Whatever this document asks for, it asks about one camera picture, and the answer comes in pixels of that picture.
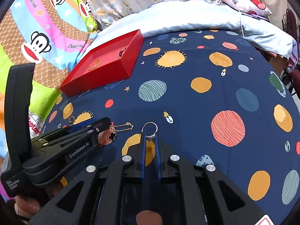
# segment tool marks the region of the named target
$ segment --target monkey print blanket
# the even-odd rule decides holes
[[[31,136],[36,136],[60,96],[60,84],[97,36],[96,29],[86,0],[13,2],[0,24],[0,149],[5,145],[1,106],[9,68],[36,63],[28,116]]]

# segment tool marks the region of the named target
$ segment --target white cable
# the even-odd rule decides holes
[[[238,3],[238,0],[232,0],[232,1],[235,5]],[[240,23],[241,23],[242,34],[243,34],[243,38],[245,39],[243,25],[242,25],[242,14],[241,14],[240,8],[238,6],[236,6],[236,7],[238,8],[238,13],[240,14]]]

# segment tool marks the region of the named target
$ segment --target pink cartoon pillow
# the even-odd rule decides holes
[[[227,5],[238,11],[238,8],[243,13],[256,14],[259,16],[272,15],[269,8],[265,6],[259,0],[238,0],[238,3],[234,4],[232,0],[222,0]]]

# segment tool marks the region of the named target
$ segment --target silver screw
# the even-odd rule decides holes
[[[123,160],[124,162],[130,162],[131,159],[132,159],[131,156],[128,156],[128,155],[122,157],[122,160]]]
[[[92,173],[92,172],[94,172],[95,170],[96,170],[96,167],[93,166],[93,165],[88,166],[88,167],[86,168],[86,171],[89,172],[89,173]]]
[[[216,170],[216,167],[212,164],[209,164],[209,165],[206,166],[206,169],[210,172],[213,172],[213,171]]]
[[[180,159],[180,157],[178,155],[172,155],[170,156],[170,159],[174,162],[178,161]]]

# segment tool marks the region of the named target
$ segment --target open red tray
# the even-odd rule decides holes
[[[88,52],[63,81],[60,89],[71,97],[82,92],[130,78],[144,39],[140,30],[108,41]],[[101,59],[99,67],[89,67]]]

